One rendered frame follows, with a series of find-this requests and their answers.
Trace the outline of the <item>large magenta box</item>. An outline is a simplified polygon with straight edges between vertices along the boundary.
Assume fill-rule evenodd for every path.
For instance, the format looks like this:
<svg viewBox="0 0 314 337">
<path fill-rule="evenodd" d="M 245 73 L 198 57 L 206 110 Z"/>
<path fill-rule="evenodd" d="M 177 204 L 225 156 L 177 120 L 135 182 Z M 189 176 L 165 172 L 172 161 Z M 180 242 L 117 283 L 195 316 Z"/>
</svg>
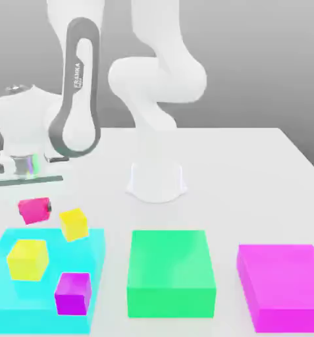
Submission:
<svg viewBox="0 0 314 337">
<path fill-rule="evenodd" d="M 256 332 L 314 332 L 313 245 L 240 245 L 236 267 Z"/>
</svg>

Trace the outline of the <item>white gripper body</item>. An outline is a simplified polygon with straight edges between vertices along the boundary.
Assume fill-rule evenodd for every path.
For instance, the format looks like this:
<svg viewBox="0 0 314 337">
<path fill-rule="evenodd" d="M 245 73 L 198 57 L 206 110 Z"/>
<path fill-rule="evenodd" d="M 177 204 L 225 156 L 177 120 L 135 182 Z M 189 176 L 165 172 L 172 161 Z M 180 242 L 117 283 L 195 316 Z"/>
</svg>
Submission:
<svg viewBox="0 0 314 337">
<path fill-rule="evenodd" d="M 46 182 L 60 182 L 63 181 L 63 176 L 35 176 L 35 177 L 14 177 L 5 174 L 0 175 L 0 187 L 7 186 L 23 186 L 29 184 L 41 184 Z"/>
</svg>

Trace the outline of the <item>small pink cube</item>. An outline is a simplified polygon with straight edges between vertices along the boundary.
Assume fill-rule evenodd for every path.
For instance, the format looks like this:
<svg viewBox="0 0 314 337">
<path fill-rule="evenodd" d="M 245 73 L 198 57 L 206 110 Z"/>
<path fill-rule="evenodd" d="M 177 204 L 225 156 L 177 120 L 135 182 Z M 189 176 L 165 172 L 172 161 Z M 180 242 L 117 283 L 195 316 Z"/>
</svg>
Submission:
<svg viewBox="0 0 314 337">
<path fill-rule="evenodd" d="M 48 220 L 51 202 L 48 197 L 24 199 L 18 202 L 18 210 L 26 225 Z"/>
</svg>

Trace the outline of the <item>small yellow cube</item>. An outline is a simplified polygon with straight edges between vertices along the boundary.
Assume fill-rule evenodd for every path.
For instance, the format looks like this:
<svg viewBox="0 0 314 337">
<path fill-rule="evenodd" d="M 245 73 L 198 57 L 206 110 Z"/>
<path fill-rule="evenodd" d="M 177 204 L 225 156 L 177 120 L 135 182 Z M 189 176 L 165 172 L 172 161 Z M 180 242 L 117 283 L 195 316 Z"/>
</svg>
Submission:
<svg viewBox="0 0 314 337">
<path fill-rule="evenodd" d="M 80 208 L 59 213 L 61 230 L 68 242 L 73 242 L 89 236 L 88 222 Z"/>
<path fill-rule="evenodd" d="M 45 240 L 19 239 L 7 255 L 12 280 L 39 282 L 49 264 Z"/>
</svg>

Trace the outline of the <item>large green box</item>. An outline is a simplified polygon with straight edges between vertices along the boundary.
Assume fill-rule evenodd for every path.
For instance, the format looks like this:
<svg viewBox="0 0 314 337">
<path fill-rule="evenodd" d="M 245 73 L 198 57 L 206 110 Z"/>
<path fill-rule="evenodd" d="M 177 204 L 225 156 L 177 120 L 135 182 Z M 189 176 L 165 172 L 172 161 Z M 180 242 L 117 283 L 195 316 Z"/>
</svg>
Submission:
<svg viewBox="0 0 314 337">
<path fill-rule="evenodd" d="M 213 318 L 217 286 L 205 232 L 133 231 L 126 294 L 130 318 Z"/>
</svg>

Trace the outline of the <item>large cyan box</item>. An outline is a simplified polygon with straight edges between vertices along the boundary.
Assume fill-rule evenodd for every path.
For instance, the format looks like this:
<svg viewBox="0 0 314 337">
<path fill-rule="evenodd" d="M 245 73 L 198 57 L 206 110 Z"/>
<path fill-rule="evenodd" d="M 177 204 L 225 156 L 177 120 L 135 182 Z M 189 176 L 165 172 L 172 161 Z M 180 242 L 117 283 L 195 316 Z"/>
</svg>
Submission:
<svg viewBox="0 0 314 337">
<path fill-rule="evenodd" d="M 45 240 L 49 265 L 39 282 L 13 281 L 7 255 L 19 239 Z M 105 234 L 66 241 L 58 228 L 8 228 L 0 238 L 0 334 L 90 333 L 105 260 Z M 85 316 L 58 315 L 54 293 L 64 272 L 90 275 L 92 295 Z"/>
</svg>

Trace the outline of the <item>small purple cube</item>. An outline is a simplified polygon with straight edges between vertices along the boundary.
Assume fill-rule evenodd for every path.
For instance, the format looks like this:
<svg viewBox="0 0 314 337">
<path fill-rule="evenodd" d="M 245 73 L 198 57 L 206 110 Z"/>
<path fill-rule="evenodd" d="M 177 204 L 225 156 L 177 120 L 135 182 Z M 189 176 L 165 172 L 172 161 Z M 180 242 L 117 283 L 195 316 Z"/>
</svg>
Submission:
<svg viewBox="0 0 314 337">
<path fill-rule="evenodd" d="M 87 315 L 92 296 L 90 273 L 63 272 L 54 296 L 58 315 Z"/>
</svg>

